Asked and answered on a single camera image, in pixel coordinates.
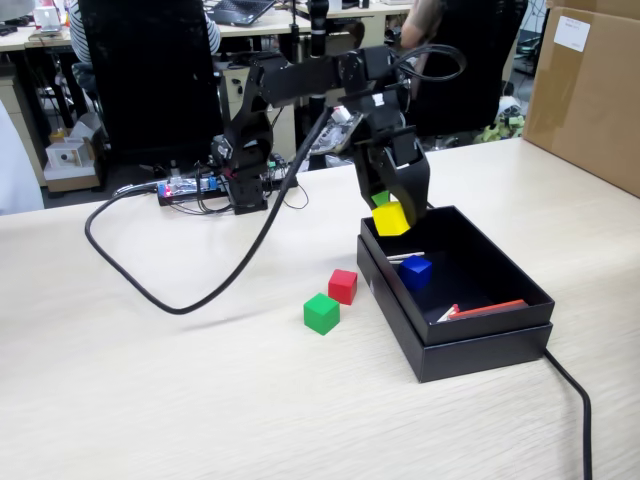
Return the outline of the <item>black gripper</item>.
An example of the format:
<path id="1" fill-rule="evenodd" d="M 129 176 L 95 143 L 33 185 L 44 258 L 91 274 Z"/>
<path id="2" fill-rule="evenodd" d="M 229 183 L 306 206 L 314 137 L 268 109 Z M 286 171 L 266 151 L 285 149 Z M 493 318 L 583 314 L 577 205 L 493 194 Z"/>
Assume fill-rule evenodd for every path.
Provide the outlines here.
<path id="1" fill-rule="evenodd" d="M 349 137 L 356 147 L 354 165 L 361 197 L 368 206 L 382 206 L 390 202 L 391 193 L 408 224 L 415 225 L 428 208 L 430 165 L 415 128 L 404 123 L 397 91 L 346 95 L 342 104 L 350 113 L 362 116 Z M 388 188 L 379 172 L 388 163 L 387 153 L 395 167 L 387 179 Z"/>

